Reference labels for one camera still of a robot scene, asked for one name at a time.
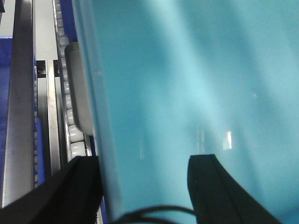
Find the metal rail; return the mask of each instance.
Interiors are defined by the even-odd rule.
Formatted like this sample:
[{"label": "metal rail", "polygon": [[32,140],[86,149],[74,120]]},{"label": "metal rail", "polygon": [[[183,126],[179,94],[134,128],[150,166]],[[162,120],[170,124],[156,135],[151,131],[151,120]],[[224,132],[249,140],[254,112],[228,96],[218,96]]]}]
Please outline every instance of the metal rail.
[{"label": "metal rail", "polygon": [[57,56],[58,56],[58,65],[59,65],[59,76],[60,76],[60,88],[61,88],[61,97],[62,97],[62,109],[63,109],[63,123],[64,129],[60,131],[64,131],[65,133],[65,144],[66,144],[66,153],[67,160],[71,160],[71,139],[70,132],[68,126],[68,117],[66,110],[66,99],[65,99],[65,91],[64,91],[64,76],[67,76],[65,63],[62,63],[62,57],[64,55],[64,47],[60,47],[60,36],[64,35],[64,27],[60,10],[60,2],[58,0],[52,0],[53,4],[53,16],[54,16],[54,28],[55,28],[55,36],[56,36],[56,45],[57,45]]},{"label": "metal rail", "polygon": [[60,170],[58,115],[55,89],[55,75],[53,60],[46,61],[46,80],[48,95],[48,124],[51,173]]},{"label": "metal rail", "polygon": [[32,6],[32,0],[15,1],[2,207],[34,187]]}]

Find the stainless steel frame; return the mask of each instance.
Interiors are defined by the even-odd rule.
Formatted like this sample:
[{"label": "stainless steel frame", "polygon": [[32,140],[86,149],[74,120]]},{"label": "stainless steel frame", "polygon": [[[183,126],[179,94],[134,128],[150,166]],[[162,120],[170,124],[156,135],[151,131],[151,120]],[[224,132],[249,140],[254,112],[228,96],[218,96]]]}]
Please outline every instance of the stainless steel frame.
[{"label": "stainless steel frame", "polygon": [[34,186],[33,0],[16,0],[2,207]]},{"label": "stainless steel frame", "polygon": [[48,123],[51,173],[60,170],[58,115],[55,89],[55,75],[53,60],[46,60],[46,80],[48,95]]}]

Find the white roller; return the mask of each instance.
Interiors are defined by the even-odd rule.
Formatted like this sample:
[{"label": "white roller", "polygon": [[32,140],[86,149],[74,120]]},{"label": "white roller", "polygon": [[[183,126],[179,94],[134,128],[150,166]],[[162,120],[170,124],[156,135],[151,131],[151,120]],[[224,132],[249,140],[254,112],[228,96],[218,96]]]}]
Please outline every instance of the white roller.
[{"label": "white roller", "polygon": [[66,101],[66,108],[68,110],[71,109],[71,96],[70,96],[70,94],[65,95],[65,101]]},{"label": "white roller", "polygon": [[64,22],[62,21],[62,19],[57,19],[57,26],[64,27]]},{"label": "white roller", "polygon": [[67,119],[69,121],[69,125],[74,124],[74,116],[73,116],[73,110],[72,109],[67,110]]},{"label": "white roller", "polygon": [[69,126],[69,133],[70,133],[71,142],[84,140],[82,132],[80,132],[74,125]]},{"label": "white roller", "polygon": [[65,57],[61,58],[61,64],[62,64],[62,68],[65,69],[66,68]]},{"label": "white roller", "polygon": [[64,91],[65,91],[65,94],[70,94],[70,86],[69,86],[68,81],[64,82]]},{"label": "white roller", "polygon": [[62,19],[62,13],[61,12],[56,12],[56,18],[58,19],[58,20],[60,20],[60,19]]},{"label": "white roller", "polygon": [[34,164],[37,164],[37,156],[36,155],[33,157],[33,159],[34,159]]},{"label": "white roller", "polygon": [[71,143],[71,155],[73,158],[76,157],[77,155],[86,156],[84,142],[80,141],[80,142]]},{"label": "white roller", "polygon": [[67,35],[61,36],[59,38],[60,47],[65,47],[70,44],[69,37]]},{"label": "white roller", "polygon": [[67,78],[67,70],[66,69],[62,69],[62,73],[64,75],[64,81],[67,81],[68,78]]}]

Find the turquoise plastic surface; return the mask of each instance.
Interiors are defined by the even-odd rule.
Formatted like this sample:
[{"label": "turquoise plastic surface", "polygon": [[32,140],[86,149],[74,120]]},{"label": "turquoise plastic surface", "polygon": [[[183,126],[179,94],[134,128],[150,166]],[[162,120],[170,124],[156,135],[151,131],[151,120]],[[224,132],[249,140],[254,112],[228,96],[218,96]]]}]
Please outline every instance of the turquoise plastic surface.
[{"label": "turquoise plastic surface", "polygon": [[275,217],[299,223],[298,1],[73,6],[111,219],[191,208],[189,156],[216,154]]}]

